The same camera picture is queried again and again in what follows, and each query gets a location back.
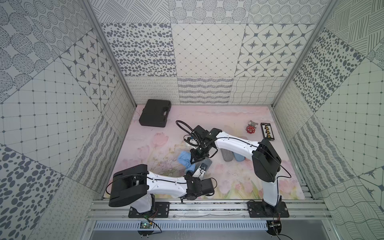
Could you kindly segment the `blue microfiber cloth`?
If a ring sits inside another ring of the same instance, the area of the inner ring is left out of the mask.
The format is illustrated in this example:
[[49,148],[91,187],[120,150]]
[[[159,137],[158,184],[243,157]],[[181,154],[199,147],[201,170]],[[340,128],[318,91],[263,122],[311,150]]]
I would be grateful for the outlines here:
[[185,174],[194,173],[196,170],[196,165],[191,164],[192,155],[188,151],[182,151],[178,156],[178,162],[183,165],[185,169]]

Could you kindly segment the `blue eyeglass case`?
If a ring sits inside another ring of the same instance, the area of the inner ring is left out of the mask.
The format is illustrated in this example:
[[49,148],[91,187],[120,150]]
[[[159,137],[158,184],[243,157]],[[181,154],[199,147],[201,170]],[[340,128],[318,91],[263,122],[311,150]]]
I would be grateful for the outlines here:
[[245,160],[245,157],[242,156],[242,155],[239,155],[237,153],[233,153],[234,154],[234,157],[236,159],[237,162],[243,162]]

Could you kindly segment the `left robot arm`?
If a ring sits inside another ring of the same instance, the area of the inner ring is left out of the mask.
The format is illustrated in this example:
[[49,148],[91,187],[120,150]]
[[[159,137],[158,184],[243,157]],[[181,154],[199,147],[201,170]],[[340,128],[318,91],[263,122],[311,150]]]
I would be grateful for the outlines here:
[[191,174],[178,178],[162,176],[149,171],[144,164],[115,173],[109,187],[109,207],[130,205],[140,214],[155,210],[156,194],[192,201],[215,193],[211,179],[202,180]]

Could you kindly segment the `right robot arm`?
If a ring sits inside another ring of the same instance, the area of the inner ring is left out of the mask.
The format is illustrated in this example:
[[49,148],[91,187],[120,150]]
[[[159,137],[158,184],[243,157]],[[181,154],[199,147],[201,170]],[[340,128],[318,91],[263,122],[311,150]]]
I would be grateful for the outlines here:
[[212,149],[216,152],[219,149],[228,150],[252,160],[255,175],[262,181],[263,202],[271,207],[278,206],[281,201],[278,172],[282,168],[282,160],[268,140],[249,141],[216,128],[208,132],[197,126],[184,141],[193,147],[190,150],[191,164],[212,158],[215,155],[210,153]]

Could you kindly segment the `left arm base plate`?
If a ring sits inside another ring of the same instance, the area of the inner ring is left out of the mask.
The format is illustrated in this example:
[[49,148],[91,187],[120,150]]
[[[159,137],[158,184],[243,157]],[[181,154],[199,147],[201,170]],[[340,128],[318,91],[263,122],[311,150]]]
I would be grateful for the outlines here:
[[169,210],[170,202],[136,204],[130,207],[129,218],[168,218]]

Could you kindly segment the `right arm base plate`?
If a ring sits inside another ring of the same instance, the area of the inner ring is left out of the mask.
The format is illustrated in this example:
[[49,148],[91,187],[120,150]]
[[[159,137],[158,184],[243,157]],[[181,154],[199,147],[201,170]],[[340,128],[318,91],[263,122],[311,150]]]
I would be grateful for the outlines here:
[[290,214],[285,202],[279,201],[276,206],[271,206],[264,201],[247,202],[250,218],[289,218]]

